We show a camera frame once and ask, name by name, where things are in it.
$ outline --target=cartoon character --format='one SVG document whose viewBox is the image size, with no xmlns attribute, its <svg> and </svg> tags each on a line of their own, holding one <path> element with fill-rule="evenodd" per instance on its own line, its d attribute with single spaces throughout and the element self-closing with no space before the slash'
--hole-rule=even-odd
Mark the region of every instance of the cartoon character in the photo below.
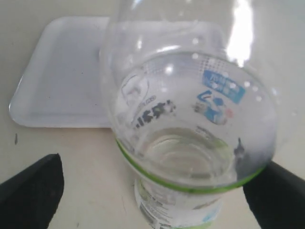
<svg viewBox="0 0 305 229">
<path fill-rule="evenodd" d="M 231 109 L 226 108 L 222 98 L 215 97 L 210 90 L 197 96 L 201 103 L 196 103 L 194 111 L 203 114 L 209 121 L 224 125 L 227 118 L 233 117 Z"/>
</svg>

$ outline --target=table surface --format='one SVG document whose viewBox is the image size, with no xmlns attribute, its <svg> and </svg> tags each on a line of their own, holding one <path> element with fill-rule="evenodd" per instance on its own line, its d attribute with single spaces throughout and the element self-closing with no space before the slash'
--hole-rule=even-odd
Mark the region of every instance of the table surface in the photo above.
<svg viewBox="0 0 305 229">
<path fill-rule="evenodd" d="M 0 1 L 0 183 L 43 156 L 59 153 L 65 190 L 50 229 L 150 228 L 136 207 L 134 176 L 120 155 L 111 130 L 25 128 L 15 124 L 8 112 L 43 28 L 62 16 L 109 15 L 114 4 L 112 0 Z M 302 178 L 304 124 L 303 121 L 275 157 L 277 163 Z M 225 194 L 223 210 L 210 228 L 245 227 L 260 228 L 242 189 L 236 189 Z"/>
</svg>

